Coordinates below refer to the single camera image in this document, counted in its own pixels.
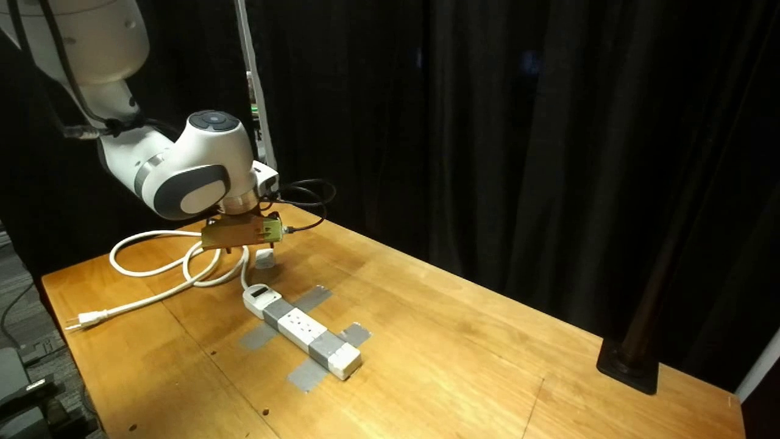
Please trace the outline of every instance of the black backdrop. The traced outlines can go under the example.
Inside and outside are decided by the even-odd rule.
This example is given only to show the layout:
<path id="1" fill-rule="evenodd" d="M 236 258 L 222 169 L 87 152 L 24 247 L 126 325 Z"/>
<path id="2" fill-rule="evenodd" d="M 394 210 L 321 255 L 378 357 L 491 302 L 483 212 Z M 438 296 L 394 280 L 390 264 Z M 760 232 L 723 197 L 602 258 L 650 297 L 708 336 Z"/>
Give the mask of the black backdrop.
<path id="1" fill-rule="evenodd" d="M 232 7 L 141 4 L 146 112 L 250 123 Z M 780 323 L 776 3 L 250 7 L 285 180 L 333 177 L 333 219 L 591 331 L 624 335 L 678 196 L 717 164 L 653 351 L 740 385 Z M 41 123 L 7 44 L 0 80 L 0 215 L 35 275 L 158 225 Z"/>

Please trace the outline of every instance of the white cable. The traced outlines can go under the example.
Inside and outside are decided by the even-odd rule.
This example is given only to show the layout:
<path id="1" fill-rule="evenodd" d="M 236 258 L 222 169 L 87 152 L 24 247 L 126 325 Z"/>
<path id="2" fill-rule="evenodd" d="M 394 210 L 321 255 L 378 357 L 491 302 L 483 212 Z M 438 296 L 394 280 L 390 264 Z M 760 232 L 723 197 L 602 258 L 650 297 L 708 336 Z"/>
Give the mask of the white cable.
<path id="1" fill-rule="evenodd" d="M 127 302 L 127 305 L 117 305 L 117 308 L 111 308 L 111 309 L 79 313 L 79 323 L 72 325 L 72 326 L 66 326 L 68 331 L 73 331 L 73 329 L 89 329 L 89 326 L 95 326 L 95 325 L 100 325 L 100 323 L 105 323 L 105 319 L 111 319 L 111 318 L 117 318 L 117 315 L 126 315 L 126 313 L 146 308 L 146 305 L 151 305 L 151 302 L 162 302 L 162 301 L 167 301 L 167 297 L 171 297 L 171 296 L 183 293 L 185 287 L 194 287 L 194 285 L 197 285 L 197 287 L 211 287 L 211 285 L 228 282 L 228 280 L 234 279 L 236 273 L 241 273 L 241 285 L 246 287 L 250 247 L 241 247 L 241 258 L 240 258 L 228 273 L 222 273 L 219 279 L 207 279 L 207 275 L 212 275 L 214 268 L 217 268 L 217 264 L 222 262 L 222 248 L 214 251 L 212 262 L 211 262 L 200 273 L 196 273 L 196 275 L 190 273 L 194 258 L 204 254 L 204 244 L 200 244 L 200 242 L 194 244 L 194 247 L 185 251 L 185 255 L 180 255 L 180 258 L 177 258 L 177 262 L 171 262 L 171 264 L 167 264 L 167 266 L 158 266 L 158 268 L 151 268 L 151 270 L 129 270 L 129 268 L 126 268 L 126 266 L 117 262 L 117 254 L 119 254 L 127 244 L 140 242 L 140 240 L 146 240 L 146 237 L 196 237 L 196 240 L 200 240 L 197 232 L 180 232 L 180 229 L 149 229 L 149 232 L 140 232 L 140 235 L 133 235 L 133 237 L 127 237 L 127 240 L 123 240 L 123 242 L 117 242 L 117 244 L 113 247 L 113 251 L 107 254 L 111 266 L 113 266 L 117 273 L 126 273 L 126 275 L 129 275 L 129 279 L 149 279 L 149 275 L 158 275 L 158 273 L 167 273 L 167 270 L 180 266 L 185 280 L 179 282 L 179 285 L 174 285 L 174 287 L 168 287 L 168 291 L 163 291 L 163 293 L 157 293 L 157 296 L 151 296 L 151 297 L 141 297 L 141 301 L 134 301 L 134 302 Z"/>

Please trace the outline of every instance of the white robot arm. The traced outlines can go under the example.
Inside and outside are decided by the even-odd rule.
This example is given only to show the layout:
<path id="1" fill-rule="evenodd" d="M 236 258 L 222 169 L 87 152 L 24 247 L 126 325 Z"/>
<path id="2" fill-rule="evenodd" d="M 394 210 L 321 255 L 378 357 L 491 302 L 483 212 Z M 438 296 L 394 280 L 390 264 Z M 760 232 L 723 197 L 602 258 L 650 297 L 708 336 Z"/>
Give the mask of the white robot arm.
<path id="1" fill-rule="evenodd" d="M 149 38 L 134 0 L 0 0 L 0 30 L 72 92 L 107 171 L 157 215 L 189 219 L 219 204 L 229 229 L 212 221 L 222 237 L 212 247 L 274 242 L 256 188 L 277 171 L 255 160 L 236 116 L 196 112 L 177 142 L 140 124 L 126 80 L 144 65 Z"/>

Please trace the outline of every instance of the wooden table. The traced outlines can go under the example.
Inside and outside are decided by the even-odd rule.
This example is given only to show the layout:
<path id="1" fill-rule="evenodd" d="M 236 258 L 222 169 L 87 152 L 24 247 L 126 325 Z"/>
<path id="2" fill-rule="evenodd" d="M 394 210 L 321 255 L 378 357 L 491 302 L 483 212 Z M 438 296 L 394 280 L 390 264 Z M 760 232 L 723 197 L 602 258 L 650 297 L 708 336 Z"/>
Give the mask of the wooden table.
<path id="1" fill-rule="evenodd" d="M 288 225 L 313 216 L 279 207 Z M 123 251 L 134 268 L 183 255 L 189 240 Z M 261 319 L 240 280 L 185 291 L 87 331 L 66 331 L 102 427 L 115 436 L 745 436 L 740 399 L 661 365 L 658 396 L 595 369 L 600 336 L 324 221 L 277 247 L 263 275 L 288 301 L 314 285 L 333 297 L 313 318 L 372 331 L 346 383 L 303 392 L 306 360 L 288 340 L 246 349 Z M 49 273 L 61 326 L 177 285 L 140 280 L 105 255 Z"/>

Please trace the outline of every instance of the white power strip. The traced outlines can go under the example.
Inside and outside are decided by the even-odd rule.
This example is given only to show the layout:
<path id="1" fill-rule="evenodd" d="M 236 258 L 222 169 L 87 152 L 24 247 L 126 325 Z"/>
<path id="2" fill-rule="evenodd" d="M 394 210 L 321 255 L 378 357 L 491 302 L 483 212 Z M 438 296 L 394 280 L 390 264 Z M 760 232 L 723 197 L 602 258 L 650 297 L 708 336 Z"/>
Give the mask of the white power strip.
<path id="1" fill-rule="evenodd" d="M 346 380 L 363 364 L 362 351 L 353 343 L 329 331 L 324 325 L 283 301 L 279 291 L 263 282 L 245 291 L 245 305 L 252 315 L 285 335 L 314 364 L 333 371 L 340 380 Z"/>

